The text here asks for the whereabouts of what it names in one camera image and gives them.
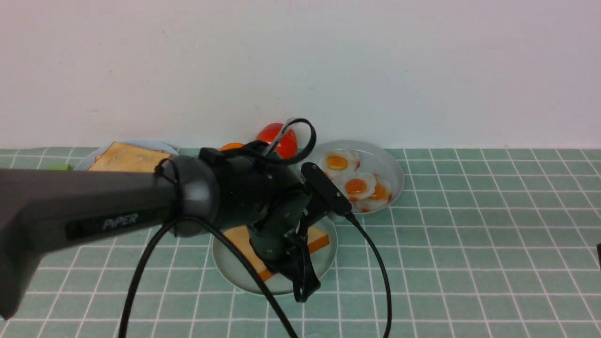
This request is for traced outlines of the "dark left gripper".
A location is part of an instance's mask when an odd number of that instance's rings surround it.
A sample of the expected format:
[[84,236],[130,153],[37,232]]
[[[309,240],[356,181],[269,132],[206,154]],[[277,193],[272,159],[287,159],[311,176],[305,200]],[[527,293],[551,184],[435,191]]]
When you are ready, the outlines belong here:
[[320,287],[306,238],[304,212],[309,189],[286,166],[200,150],[204,175],[212,178],[211,204],[202,218],[215,229],[247,227],[251,261],[262,261],[261,275],[281,274],[292,282],[296,302],[306,302]]

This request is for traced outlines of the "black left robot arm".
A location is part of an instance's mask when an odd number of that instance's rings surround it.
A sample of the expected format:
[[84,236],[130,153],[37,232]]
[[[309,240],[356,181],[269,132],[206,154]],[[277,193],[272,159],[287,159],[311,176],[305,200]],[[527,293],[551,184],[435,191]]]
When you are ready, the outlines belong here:
[[178,220],[175,236],[268,230],[262,257],[284,255],[283,232],[295,226],[312,193],[287,165],[202,148],[152,172],[32,169],[1,171],[1,317],[17,313],[45,255]]

